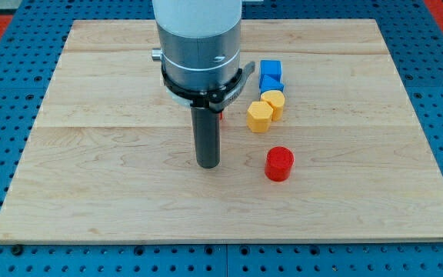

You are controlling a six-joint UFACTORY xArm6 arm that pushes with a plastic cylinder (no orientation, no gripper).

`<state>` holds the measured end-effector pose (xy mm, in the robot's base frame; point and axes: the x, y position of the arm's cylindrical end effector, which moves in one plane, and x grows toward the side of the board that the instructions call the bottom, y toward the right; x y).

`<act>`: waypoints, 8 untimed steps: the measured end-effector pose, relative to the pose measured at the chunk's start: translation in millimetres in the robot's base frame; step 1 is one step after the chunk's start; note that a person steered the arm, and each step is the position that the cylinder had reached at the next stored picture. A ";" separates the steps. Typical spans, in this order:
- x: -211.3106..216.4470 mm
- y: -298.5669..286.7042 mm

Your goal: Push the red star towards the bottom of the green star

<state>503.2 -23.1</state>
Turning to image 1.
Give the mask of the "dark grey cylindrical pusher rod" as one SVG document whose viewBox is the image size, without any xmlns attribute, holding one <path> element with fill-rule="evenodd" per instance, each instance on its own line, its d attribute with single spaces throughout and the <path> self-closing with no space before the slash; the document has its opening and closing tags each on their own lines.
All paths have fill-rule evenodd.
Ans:
<svg viewBox="0 0 443 277">
<path fill-rule="evenodd" d="M 191 107 L 196 161 L 204 169 L 220 162 L 219 115 L 210 109 Z"/>
</svg>

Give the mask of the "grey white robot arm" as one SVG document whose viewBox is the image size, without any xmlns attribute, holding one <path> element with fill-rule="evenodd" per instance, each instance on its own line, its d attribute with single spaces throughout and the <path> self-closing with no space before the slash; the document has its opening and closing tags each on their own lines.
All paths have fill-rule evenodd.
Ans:
<svg viewBox="0 0 443 277">
<path fill-rule="evenodd" d="M 220 161 L 219 115 L 241 93 L 241 0 L 152 0 L 164 84 L 192 113 L 197 163 Z"/>
</svg>

